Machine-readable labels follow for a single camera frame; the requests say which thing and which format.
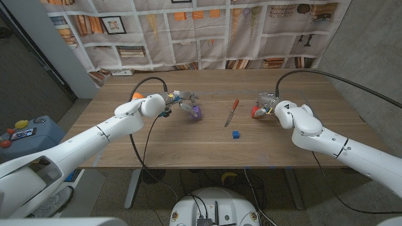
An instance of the purple toy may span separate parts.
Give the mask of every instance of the purple toy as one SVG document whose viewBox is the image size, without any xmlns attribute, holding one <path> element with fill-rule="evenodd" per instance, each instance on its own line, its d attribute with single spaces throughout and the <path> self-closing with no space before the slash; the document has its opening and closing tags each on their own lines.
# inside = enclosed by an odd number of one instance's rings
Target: purple toy
<svg viewBox="0 0 402 226">
<path fill-rule="evenodd" d="M 199 107 L 199 106 L 194 106 L 194 107 L 193 107 L 193 110 L 195 111 L 195 113 L 197 113 L 197 117 L 191 115 L 191 118 L 192 118 L 193 120 L 196 120 L 196 121 L 201 120 L 202 114 L 201 114 L 201 109 L 200 109 L 200 107 Z"/>
</svg>

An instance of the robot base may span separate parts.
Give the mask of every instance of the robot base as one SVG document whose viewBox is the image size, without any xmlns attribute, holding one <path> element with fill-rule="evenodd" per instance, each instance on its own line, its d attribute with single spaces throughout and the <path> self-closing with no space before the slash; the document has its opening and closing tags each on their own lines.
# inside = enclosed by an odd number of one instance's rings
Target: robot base
<svg viewBox="0 0 402 226">
<path fill-rule="evenodd" d="M 192 195 L 204 201 L 208 219 L 205 219 L 205 207 L 201 200 L 191 196 L 183 197 L 171 211 L 169 226 L 210 226 L 237 225 L 257 226 L 259 216 L 254 206 L 240 194 L 226 188 L 201 188 Z"/>
</svg>

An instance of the knife handle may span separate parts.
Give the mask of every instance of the knife handle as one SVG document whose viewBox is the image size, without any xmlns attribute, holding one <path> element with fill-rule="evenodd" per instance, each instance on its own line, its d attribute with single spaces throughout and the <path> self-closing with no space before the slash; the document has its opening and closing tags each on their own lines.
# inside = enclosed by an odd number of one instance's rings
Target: knife handle
<svg viewBox="0 0 402 226">
<path fill-rule="evenodd" d="M 236 109 L 236 107 L 237 107 L 238 104 L 239 104 L 239 99 L 236 99 L 236 100 L 234 101 L 232 110 Z"/>
</svg>

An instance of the table leg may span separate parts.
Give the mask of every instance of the table leg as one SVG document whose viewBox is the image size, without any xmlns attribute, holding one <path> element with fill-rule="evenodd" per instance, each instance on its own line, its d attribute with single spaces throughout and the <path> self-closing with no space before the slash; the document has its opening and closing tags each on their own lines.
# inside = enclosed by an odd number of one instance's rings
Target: table leg
<svg viewBox="0 0 402 226">
<path fill-rule="evenodd" d="M 298 210 L 304 209 L 304 203 L 302 199 L 302 195 L 300 194 L 299 186 L 296 181 L 296 175 L 293 169 L 285 169 L 286 180 L 288 181 L 288 185 L 290 188 L 291 195 L 293 197 L 293 201 L 295 202 L 295 207 Z"/>
<path fill-rule="evenodd" d="M 124 208 L 127 210 L 133 206 L 137 186 L 139 185 L 138 181 L 140 175 L 141 169 L 134 169 L 131 175 L 130 185 L 128 186 L 126 201 L 124 202 Z"/>
</svg>

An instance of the bookshelf backdrop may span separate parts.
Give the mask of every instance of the bookshelf backdrop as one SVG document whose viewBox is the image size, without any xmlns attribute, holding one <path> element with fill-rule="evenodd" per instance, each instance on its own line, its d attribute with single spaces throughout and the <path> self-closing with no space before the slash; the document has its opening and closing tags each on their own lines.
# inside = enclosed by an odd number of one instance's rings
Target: bookshelf backdrop
<svg viewBox="0 0 402 226">
<path fill-rule="evenodd" d="M 40 0 L 92 79 L 111 70 L 316 68 L 351 0 Z"/>
</svg>

